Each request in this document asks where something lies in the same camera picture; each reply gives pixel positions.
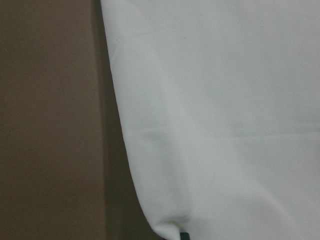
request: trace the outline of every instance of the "brown wall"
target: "brown wall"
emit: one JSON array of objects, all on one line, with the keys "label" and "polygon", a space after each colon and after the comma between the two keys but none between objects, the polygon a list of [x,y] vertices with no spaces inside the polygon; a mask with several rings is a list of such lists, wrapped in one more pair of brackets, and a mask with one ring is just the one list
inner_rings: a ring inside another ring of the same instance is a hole
[{"label": "brown wall", "polygon": [[0,240],[152,240],[100,2],[0,2]]}]

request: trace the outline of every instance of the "brown background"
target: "brown background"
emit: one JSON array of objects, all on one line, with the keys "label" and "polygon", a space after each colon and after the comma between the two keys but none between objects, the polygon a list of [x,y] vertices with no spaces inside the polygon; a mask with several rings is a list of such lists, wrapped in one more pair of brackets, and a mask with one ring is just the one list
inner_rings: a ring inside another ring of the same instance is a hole
[{"label": "brown background", "polygon": [[0,240],[155,240],[98,0],[0,1]]}]

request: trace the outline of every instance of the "small black tag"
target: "small black tag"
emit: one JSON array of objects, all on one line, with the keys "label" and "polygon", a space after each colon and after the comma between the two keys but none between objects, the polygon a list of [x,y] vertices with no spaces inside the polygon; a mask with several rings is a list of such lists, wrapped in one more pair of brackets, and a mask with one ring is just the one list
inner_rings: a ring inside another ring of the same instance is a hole
[{"label": "small black tag", "polygon": [[187,233],[187,232],[180,232],[180,238],[181,238],[181,240],[190,240],[189,233]]}]

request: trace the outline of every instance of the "white sheet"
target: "white sheet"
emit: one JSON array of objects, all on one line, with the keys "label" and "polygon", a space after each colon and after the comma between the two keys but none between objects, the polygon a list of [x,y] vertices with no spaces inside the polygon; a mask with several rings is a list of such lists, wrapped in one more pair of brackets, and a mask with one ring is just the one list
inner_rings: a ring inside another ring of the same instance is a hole
[{"label": "white sheet", "polygon": [[319,240],[320,1],[101,3],[152,229],[167,240]]}]

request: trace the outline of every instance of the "white cloth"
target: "white cloth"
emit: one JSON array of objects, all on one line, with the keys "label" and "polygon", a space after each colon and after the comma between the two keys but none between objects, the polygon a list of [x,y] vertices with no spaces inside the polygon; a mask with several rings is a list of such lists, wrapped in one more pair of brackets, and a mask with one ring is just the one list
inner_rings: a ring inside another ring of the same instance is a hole
[{"label": "white cloth", "polygon": [[320,1],[101,5],[152,229],[167,240],[319,240]]}]

